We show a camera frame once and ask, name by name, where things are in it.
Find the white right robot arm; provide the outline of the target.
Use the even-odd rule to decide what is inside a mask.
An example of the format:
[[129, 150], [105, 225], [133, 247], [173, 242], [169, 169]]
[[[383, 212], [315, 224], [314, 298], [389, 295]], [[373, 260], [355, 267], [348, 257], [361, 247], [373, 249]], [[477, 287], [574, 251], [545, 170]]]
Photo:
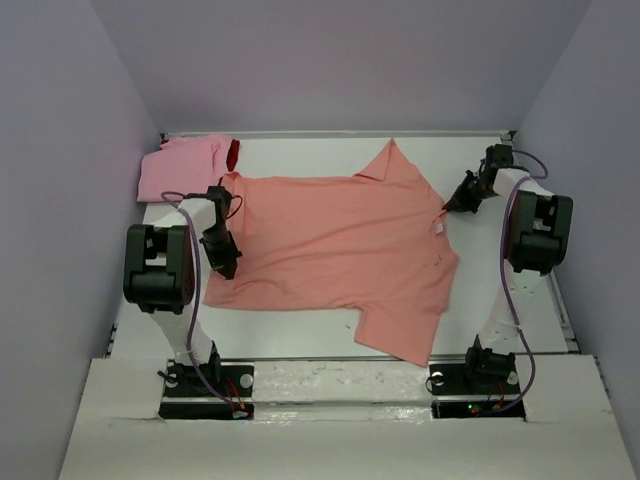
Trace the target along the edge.
[[460, 387], [468, 395], [493, 395], [508, 391], [516, 375], [515, 349], [521, 345], [528, 357], [532, 351], [524, 335], [522, 319], [531, 290], [517, 282], [525, 272], [548, 276], [566, 256], [573, 213], [573, 200], [543, 188], [539, 182], [548, 177], [531, 174], [516, 163], [514, 156], [534, 155], [496, 144], [486, 149], [476, 171], [467, 171], [464, 179], [443, 210], [477, 213], [481, 203], [493, 197], [506, 200], [499, 243], [500, 287], [487, 321], [467, 349], [465, 362], [455, 366], [445, 389]]

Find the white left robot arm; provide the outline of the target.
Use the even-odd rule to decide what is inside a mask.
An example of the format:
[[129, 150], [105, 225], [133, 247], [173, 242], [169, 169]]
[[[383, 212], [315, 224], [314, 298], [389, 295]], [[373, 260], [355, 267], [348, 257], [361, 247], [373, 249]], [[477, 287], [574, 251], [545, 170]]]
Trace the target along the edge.
[[159, 326], [174, 353], [178, 371], [167, 378], [209, 395], [221, 383], [218, 349], [202, 329], [198, 313], [203, 262], [232, 280], [242, 253], [227, 227], [243, 199], [222, 186], [204, 193], [164, 191], [172, 211], [152, 224], [134, 224], [126, 234], [125, 300]]

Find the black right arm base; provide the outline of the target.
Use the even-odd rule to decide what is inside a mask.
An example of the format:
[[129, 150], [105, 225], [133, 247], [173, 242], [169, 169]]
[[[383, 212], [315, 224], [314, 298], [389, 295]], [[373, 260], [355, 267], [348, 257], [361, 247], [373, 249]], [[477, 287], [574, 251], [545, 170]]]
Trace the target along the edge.
[[463, 363], [431, 364], [425, 388], [432, 397], [432, 417], [437, 420], [526, 418], [522, 400], [503, 411], [504, 407], [520, 395], [517, 382], [469, 380], [465, 377]]

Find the salmon orange t-shirt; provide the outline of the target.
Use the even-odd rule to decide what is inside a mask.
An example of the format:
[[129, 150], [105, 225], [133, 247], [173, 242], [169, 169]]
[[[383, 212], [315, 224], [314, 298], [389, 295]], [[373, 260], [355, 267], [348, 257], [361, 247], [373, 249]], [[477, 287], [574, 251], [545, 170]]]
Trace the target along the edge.
[[395, 142], [360, 172], [248, 178], [228, 223], [241, 258], [209, 277], [207, 306], [262, 311], [356, 309], [357, 343], [428, 363], [458, 264], [441, 197]]

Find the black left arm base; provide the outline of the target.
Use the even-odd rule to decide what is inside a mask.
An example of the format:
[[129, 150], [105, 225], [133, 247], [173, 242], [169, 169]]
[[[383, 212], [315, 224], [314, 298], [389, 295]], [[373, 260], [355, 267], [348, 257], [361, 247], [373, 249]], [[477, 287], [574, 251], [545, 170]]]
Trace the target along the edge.
[[213, 393], [192, 366], [169, 361], [156, 375], [163, 381], [159, 416], [165, 420], [252, 420], [255, 368], [223, 363], [220, 381], [207, 378]]

